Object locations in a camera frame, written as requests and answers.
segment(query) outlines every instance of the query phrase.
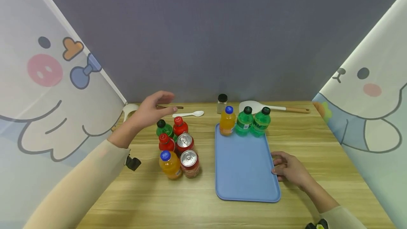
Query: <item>table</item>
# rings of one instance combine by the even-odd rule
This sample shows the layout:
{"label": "table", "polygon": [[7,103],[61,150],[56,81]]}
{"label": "table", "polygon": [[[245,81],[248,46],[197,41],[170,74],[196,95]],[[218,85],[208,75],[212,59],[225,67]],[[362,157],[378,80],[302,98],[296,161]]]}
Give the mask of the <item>table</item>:
{"label": "table", "polygon": [[[395,228],[310,101],[264,103],[311,110],[310,114],[271,112],[267,130],[271,151],[297,156],[319,184],[367,228]],[[184,106],[180,112],[205,111],[199,118],[185,117],[195,139],[201,174],[194,179],[168,180],[158,165],[156,126],[148,127],[130,145],[130,155],[142,165],[135,172],[123,169],[79,229],[303,229],[318,221],[308,197],[289,183],[280,183],[278,203],[220,200],[214,189],[214,127],[220,118],[216,103],[174,105]],[[238,103],[228,105],[238,110]],[[173,124],[171,116],[164,119]]]}

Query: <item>orange juice bottle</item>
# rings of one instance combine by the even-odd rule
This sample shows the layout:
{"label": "orange juice bottle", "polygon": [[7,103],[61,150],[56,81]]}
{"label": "orange juice bottle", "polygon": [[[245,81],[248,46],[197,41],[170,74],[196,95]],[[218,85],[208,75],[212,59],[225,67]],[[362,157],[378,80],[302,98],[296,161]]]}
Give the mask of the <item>orange juice bottle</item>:
{"label": "orange juice bottle", "polygon": [[222,135],[231,135],[235,127],[236,115],[233,113],[233,107],[227,106],[220,115],[219,129]]}
{"label": "orange juice bottle", "polygon": [[165,173],[169,179],[176,179],[181,176],[181,162],[174,152],[161,152],[159,163],[163,173]]}

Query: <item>hand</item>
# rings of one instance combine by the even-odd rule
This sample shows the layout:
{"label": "hand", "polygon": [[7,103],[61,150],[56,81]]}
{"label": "hand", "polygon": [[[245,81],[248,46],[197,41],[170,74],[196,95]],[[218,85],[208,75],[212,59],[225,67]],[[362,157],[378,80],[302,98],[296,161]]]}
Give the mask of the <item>hand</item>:
{"label": "hand", "polygon": [[153,95],[149,95],[140,104],[139,109],[130,117],[130,121],[137,122],[142,128],[154,125],[162,117],[175,113],[176,107],[167,107],[157,109],[157,104],[169,104],[174,99],[175,95],[171,92],[159,91]]}
{"label": "hand", "polygon": [[278,181],[288,180],[302,191],[306,186],[316,182],[295,156],[282,151],[272,152],[271,156],[279,157],[274,159],[275,167],[271,170],[272,173],[277,175]]}

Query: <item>bottle cap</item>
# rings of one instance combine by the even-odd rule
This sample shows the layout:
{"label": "bottle cap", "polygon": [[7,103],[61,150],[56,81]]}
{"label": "bottle cap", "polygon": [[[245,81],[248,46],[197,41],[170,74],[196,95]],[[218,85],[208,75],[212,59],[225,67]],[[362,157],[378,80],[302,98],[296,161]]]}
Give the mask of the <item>bottle cap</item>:
{"label": "bottle cap", "polygon": [[161,158],[161,160],[166,162],[171,158],[171,153],[169,151],[163,151],[163,152],[161,152],[160,158]]}
{"label": "bottle cap", "polygon": [[160,120],[157,122],[157,126],[158,126],[159,128],[165,127],[165,121],[164,121],[163,119],[160,119]]}
{"label": "bottle cap", "polygon": [[178,117],[176,117],[176,118],[174,119],[174,123],[175,123],[176,125],[182,125],[183,122],[184,122],[184,120],[182,120],[182,118],[181,118],[180,116],[178,116]]}
{"label": "bottle cap", "polygon": [[250,106],[246,106],[243,111],[246,114],[251,114],[252,113],[252,108]]}
{"label": "bottle cap", "polygon": [[167,143],[170,140],[169,136],[166,133],[162,133],[158,137],[158,139],[160,140],[160,143],[162,143],[162,144]]}
{"label": "bottle cap", "polygon": [[227,100],[228,100],[228,96],[225,95],[225,94],[220,94],[220,95],[218,96],[218,101],[221,102],[221,103],[224,103],[224,102],[226,102]]}
{"label": "bottle cap", "polygon": [[261,113],[263,113],[264,115],[270,114],[270,108],[268,108],[268,107],[263,107]]}
{"label": "bottle cap", "polygon": [[233,113],[233,107],[227,106],[227,107],[225,108],[225,112],[226,112],[227,114],[232,114],[232,113]]}

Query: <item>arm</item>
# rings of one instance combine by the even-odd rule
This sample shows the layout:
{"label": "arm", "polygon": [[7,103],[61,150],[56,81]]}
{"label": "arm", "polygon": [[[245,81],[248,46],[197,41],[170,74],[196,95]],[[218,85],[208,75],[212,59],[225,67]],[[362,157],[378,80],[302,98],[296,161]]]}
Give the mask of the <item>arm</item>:
{"label": "arm", "polygon": [[308,173],[304,165],[295,157],[285,152],[272,152],[275,168],[271,171],[278,181],[290,181],[304,191],[314,203],[321,218],[328,222],[329,229],[366,229],[366,227],[347,209],[343,208],[332,196],[319,185]]}
{"label": "arm", "polygon": [[129,155],[129,144],[144,127],[174,113],[176,107],[157,110],[170,103],[174,94],[157,92],[148,96],[139,110],[86,156],[45,197],[31,215],[25,229],[75,228],[101,194],[120,174]]}

